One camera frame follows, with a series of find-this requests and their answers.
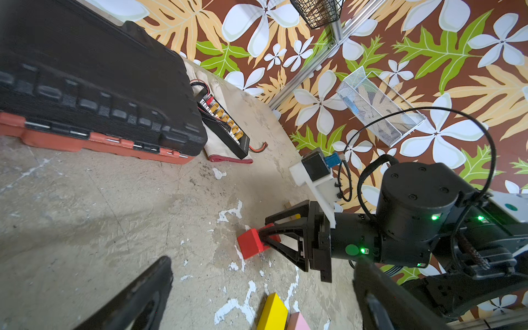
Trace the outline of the black tool case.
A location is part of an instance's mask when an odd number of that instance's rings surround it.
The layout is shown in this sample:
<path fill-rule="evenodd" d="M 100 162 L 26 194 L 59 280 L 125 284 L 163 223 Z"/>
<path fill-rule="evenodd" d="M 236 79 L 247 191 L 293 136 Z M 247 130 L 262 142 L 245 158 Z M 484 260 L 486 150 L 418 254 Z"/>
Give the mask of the black tool case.
<path fill-rule="evenodd" d="M 172 164 L 208 140 L 182 57 L 77 1 L 1 2 L 1 134 Z"/>

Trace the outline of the pink rectangular block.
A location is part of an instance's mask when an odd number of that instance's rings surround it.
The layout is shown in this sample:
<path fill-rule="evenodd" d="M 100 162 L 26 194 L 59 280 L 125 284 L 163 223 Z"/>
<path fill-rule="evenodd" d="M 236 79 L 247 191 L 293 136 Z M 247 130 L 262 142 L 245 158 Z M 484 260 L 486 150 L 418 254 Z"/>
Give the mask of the pink rectangular block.
<path fill-rule="evenodd" d="M 293 313 L 290 316 L 290 320 L 287 323 L 286 330 L 310 330 L 311 328 L 307 324 L 304 316 L 301 312 Z"/>

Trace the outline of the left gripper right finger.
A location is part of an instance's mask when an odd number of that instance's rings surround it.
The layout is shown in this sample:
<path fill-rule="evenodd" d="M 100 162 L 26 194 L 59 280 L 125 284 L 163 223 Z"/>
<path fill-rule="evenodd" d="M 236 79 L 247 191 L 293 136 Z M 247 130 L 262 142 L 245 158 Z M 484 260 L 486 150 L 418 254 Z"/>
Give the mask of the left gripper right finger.
<path fill-rule="evenodd" d="M 367 259 L 356 263 L 353 288 L 364 329 L 449 328 Z"/>

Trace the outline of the yellow rectangular block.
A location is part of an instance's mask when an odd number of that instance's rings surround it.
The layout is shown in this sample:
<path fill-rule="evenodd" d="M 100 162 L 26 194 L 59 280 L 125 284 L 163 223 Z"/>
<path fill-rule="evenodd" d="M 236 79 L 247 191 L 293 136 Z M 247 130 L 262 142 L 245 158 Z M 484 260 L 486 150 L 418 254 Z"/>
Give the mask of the yellow rectangular block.
<path fill-rule="evenodd" d="M 270 294 L 258 321 L 257 330 L 285 330 L 289 311 L 277 293 Z"/>

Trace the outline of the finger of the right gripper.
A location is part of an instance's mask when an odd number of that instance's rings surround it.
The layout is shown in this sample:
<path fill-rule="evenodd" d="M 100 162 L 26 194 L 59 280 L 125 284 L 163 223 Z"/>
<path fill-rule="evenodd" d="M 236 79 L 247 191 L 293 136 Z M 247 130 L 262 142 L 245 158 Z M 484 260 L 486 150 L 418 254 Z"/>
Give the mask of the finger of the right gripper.
<path fill-rule="evenodd" d="M 288 261 L 292 262 L 299 270 L 304 272 L 309 271 L 309 259 L 307 258 L 307 249 L 305 247 L 304 232 L 302 229 L 263 228 L 258 232 L 259 239 L 261 239 L 263 245 L 276 250 Z M 285 235 L 294 239 L 297 242 L 297 250 L 272 239 L 272 237 L 279 235 Z"/>
<path fill-rule="evenodd" d="M 266 231 L 295 231 L 308 229 L 310 201 L 296 205 L 265 218 Z"/>

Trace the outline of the red arch block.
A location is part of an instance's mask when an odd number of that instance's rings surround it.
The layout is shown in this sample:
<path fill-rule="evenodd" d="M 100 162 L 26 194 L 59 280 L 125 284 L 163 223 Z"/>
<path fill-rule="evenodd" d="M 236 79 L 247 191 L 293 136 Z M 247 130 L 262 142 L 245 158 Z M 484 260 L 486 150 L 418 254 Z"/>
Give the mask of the red arch block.
<path fill-rule="evenodd" d="M 259 238 L 259 231 L 254 228 L 251 228 L 238 236 L 237 243 L 239 244 L 243 260 L 248 260 L 249 258 L 271 248 L 271 246 L 262 242 Z"/>

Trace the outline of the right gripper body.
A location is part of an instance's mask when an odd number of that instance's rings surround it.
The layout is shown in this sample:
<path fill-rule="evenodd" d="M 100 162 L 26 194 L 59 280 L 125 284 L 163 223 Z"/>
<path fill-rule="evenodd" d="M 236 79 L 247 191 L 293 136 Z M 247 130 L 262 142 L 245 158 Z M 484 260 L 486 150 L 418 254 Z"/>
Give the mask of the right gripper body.
<path fill-rule="evenodd" d="M 382 235 L 379 226 L 364 214 L 337 213 L 335 227 L 316 202 L 309 203 L 307 239 L 309 267 L 320 272 L 320 280 L 332 282 L 332 259 L 357 261 L 364 257 L 379 262 Z"/>

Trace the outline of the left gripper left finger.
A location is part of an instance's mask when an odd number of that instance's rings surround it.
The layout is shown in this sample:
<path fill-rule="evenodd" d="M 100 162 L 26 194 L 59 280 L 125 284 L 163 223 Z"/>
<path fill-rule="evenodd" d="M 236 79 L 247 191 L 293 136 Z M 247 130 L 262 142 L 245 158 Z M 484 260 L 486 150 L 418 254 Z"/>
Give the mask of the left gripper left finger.
<path fill-rule="evenodd" d="M 77 329 L 159 329 L 173 284 L 171 259 L 160 257 Z"/>

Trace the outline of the white mesh basket right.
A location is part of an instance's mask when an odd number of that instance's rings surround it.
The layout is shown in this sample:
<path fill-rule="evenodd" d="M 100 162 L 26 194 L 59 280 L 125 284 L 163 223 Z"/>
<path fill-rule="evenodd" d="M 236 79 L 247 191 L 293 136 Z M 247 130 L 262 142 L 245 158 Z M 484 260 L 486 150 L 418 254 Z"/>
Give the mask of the white mesh basket right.
<path fill-rule="evenodd" d="M 360 67 L 346 76 L 338 96 L 370 133 L 393 147 L 418 128 L 426 117 L 419 111 L 402 113 L 411 104 L 377 74 Z"/>

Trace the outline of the black charger board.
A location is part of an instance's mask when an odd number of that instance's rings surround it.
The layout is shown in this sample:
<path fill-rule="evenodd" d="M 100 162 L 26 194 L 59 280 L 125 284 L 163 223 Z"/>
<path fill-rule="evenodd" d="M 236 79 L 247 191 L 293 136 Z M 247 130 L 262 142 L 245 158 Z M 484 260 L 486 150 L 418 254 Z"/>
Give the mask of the black charger board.
<path fill-rule="evenodd" d="M 250 138 L 233 117 L 219 104 L 205 85 L 194 85 L 197 106 L 205 125 L 242 160 L 249 154 Z"/>

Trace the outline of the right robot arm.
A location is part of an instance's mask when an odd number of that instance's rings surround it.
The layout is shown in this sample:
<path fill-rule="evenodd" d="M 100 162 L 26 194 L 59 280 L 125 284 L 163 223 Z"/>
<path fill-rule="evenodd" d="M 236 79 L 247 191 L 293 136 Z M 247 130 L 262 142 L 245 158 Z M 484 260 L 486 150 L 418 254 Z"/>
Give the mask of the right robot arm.
<path fill-rule="evenodd" d="M 527 224 L 444 164 L 398 163 L 382 179 L 374 214 L 340 213 L 330 221 L 306 201 L 269 216 L 258 236 L 303 271 L 331 282 L 333 259 L 427 268 L 439 275 L 404 288 L 446 320 L 527 288 Z"/>

